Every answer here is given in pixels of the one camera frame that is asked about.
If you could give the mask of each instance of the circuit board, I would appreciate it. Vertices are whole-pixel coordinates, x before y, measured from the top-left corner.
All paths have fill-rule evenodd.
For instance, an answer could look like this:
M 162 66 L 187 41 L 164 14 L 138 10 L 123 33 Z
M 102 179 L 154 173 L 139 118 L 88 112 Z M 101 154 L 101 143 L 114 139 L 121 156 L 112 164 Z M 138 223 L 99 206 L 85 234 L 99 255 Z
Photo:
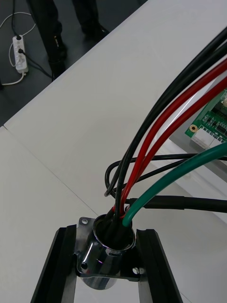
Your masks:
M 206 149 L 227 141 L 227 89 L 203 108 L 185 134 Z

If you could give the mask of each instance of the white power strip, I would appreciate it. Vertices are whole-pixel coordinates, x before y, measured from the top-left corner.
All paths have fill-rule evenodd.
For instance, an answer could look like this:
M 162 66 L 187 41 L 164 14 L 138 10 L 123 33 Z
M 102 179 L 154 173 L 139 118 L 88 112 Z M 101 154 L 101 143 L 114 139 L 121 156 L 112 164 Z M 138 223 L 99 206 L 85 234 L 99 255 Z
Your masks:
M 17 40 L 17 37 L 13 37 L 13 51 L 15 56 L 15 68 L 18 71 L 18 73 L 26 73 L 28 72 L 28 65 L 27 65 L 27 59 L 26 56 L 23 53 L 19 53 L 18 50 L 22 49 L 25 52 L 25 44 L 23 36 L 20 35 L 21 39 Z

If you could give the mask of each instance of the green cable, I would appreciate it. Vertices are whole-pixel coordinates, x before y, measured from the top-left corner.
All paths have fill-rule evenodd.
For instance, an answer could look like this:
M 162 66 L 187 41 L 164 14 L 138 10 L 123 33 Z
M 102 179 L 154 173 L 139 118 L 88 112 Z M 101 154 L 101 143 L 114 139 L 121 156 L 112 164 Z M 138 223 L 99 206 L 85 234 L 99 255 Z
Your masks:
M 210 161 L 218 159 L 227 155 L 227 142 L 222 143 L 216 147 L 213 147 L 207 151 L 204 151 L 184 163 L 180 164 L 178 167 L 167 173 L 161 179 L 159 179 L 155 184 L 153 184 L 144 194 L 142 194 L 137 201 L 130 207 L 129 211 L 126 213 L 122 224 L 123 226 L 129 226 L 134 215 L 154 196 L 156 196 L 161 190 L 166 188 L 168 185 L 179 179 L 180 177 L 186 175 L 190 171 L 204 165 Z

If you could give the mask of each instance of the gray floor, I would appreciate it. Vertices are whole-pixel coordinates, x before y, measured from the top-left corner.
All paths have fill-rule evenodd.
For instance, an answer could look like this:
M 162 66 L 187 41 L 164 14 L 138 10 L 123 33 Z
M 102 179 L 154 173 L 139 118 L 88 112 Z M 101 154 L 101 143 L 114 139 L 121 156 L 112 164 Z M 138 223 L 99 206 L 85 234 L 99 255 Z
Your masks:
M 100 23 L 109 31 L 116 28 L 129 15 L 136 11 L 146 0 L 97 0 Z M 59 20 L 63 25 L 62 38 L 68 47 L 66 67 L 89 51 L 95 43 L 87 40 L 80 30 L 79 23 L 70 0 L 55 0 L 59 10 Z M 29 12 L 26 0 L 16 1 L 16 12 Z M 12 0 L 0 1 L 0 24 L 12 13 Z M 19 14 L 15 17 L 16 30 L 19 34 L 28 31 L 34 22 L 30 16 Z M 2 83 L 17 81 L 20 75 L 8 60 L 9 46 L 13 32 L 9 18 L 0 29 L 0 79 Z M 25 36 L 26 52 L 39 63 L 47 72 L 51 73 L 47 55 L 37 28 Z M 32 100 L 38 93 L 51 83 L 51 79 L 40 71 L 29 68 L 29 74 L 21 83 L 7 86 L 0 91 L 0 126 L 8 121 L 17 111 Z

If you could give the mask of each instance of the red cable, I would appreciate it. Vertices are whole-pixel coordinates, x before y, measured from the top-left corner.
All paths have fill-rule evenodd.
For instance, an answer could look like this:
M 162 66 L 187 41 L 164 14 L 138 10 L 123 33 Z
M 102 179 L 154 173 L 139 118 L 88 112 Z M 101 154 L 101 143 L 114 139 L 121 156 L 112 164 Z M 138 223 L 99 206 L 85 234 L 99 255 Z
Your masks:
M 212 100 L 216 95 L 223 91 L 227 87 L 227 77 L 225 77 L 219 84 L 209 90 L 204 96 L 202 96 L 193 106 L 187 109 L 179 118 L 177 118 L 173 124 L 171 124 L 166 131 L 161 135 L 157 142 L 152 146 L 151 150 L 144 159 L 144 162 L 138 173 L 138 177 L 141 176 L 145 168 L 150 163 L 151 159 L 154 157 L 156 152 L 162 146 L 162 144 L 169 138 L 169 136 L 180 127 L 188 118 L 194 115 L 199 109 L 206 105 L 210 100 Z
M 133 167 L 132 173 L 130 175 L 129 181 L 122 192 L 122 203 L 121 203 L 121 213 L 124 213 L 124 202 L 130 192 L 130 189 L 136 182 L 136 180 L 140 177 L 138 175 L 138 171 L 144 161 L 146 152 L 154 139 L 156 133 L 163 125 L 163 123 L 171 116 L 173 112 L 175 112 L 179 106 L 181 106 L 184 102 L 186 102 L 191 96 L 193 96 L 198 90 L 207 85 L 210 81 L 215 79 L 218 75 L 223 73 L 227 69 L 227 59 L 221 62 L 218 66 L 209 71 L 206 75 L 204 75 L 201 79 L 195 82 L 192 86 L 190 86 L 183 94 L 181 94 L 157 119 L 152 128 L 150 129 L 142 147 L 138 154 L 137 160 Z

